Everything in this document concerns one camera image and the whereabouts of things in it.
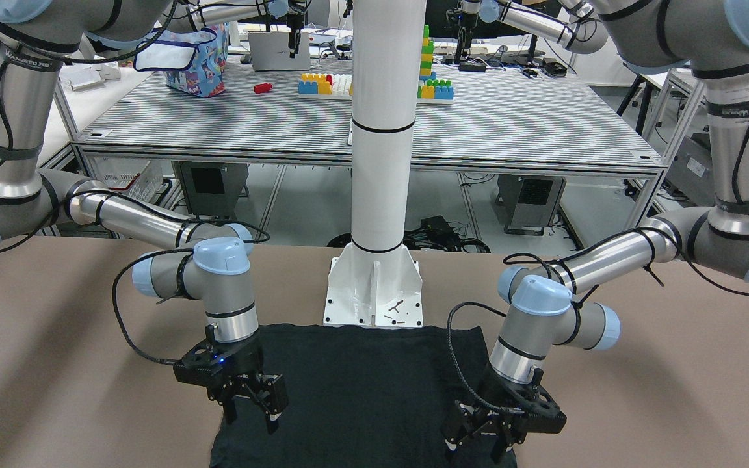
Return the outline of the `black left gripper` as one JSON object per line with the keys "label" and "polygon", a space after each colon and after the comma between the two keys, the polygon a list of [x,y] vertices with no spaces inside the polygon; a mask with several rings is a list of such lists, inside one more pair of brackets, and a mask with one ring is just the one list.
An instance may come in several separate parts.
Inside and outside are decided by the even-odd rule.
{"label": "black left gripper", "polygon": [[[453,402],[447,411],[441,426],[443,438],[449,452],[455,452],[467,439],[482,434],[495,435],[491,450],[494,464],[500,464],[517,443],[524,442],[528,434],[521,434],[512,429],[512,418],[521,414],[517,402],[512,397],[512,385],[518,384],[507,380],[487,367],[479,382],[476,394],[486,403],[476,398],[467,402]],[[536,369],[530,382],[523,384],[541,384],[541,370]]]}

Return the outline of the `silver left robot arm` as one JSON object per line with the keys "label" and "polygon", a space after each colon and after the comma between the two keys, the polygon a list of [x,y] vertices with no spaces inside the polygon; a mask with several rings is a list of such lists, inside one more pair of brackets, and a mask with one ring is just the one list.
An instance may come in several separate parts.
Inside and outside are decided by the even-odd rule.
{"label": "silver left robot arm", "polygon": [[497,291],[509,309],[488,365],[467,402],[443,426],[446,456],[481,435],[496,438],[499,463],[529,433],[555,434],[566,416],[542,386],[553,345],[603,350],[620,320],[573,295],[654,263],[675,259],[749,282],[749,1],[568,2],[598,38],[608,33],[627,66],[663,72],[689,63],[705,87],[714,204],[648,217],[638,226],[535,268],[511,266]]}

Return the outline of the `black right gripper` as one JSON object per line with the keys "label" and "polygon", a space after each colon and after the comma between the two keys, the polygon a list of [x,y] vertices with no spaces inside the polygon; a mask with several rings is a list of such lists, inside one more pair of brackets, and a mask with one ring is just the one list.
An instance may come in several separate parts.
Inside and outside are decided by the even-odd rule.
{"label": "black right gripper", "polygon": [[279,429],[279,418],[288,406],[285,376],[265,375],[262,371],[261,332],[224,343],[215,337],[213,328],[205,329],[205,387],[209,397],[220,397],[226,424],[238,418],[236,396],[247,396],[265,415],[267,432]]}

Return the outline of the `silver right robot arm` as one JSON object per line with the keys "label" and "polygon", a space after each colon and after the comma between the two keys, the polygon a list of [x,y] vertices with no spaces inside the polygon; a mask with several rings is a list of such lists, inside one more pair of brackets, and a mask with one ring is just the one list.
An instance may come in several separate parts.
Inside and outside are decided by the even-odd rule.
{"label": "silver right robot arm", "polygon": [[178,1],[0,1],[0,242],[60,222],[99,225],[159,247],[128,266],[136,287],[168,300],[201,300],[205,338],[172,367],[176,379],[205,388],[237,420],[237,401],[259,407],[268,433],[288,404],[282,375],[263,371],[249,254],[241,225],[218,226],[122,195],[101,181],[38,168],[59,73],[84,34],[114,46],[144,47],[178,24]]}

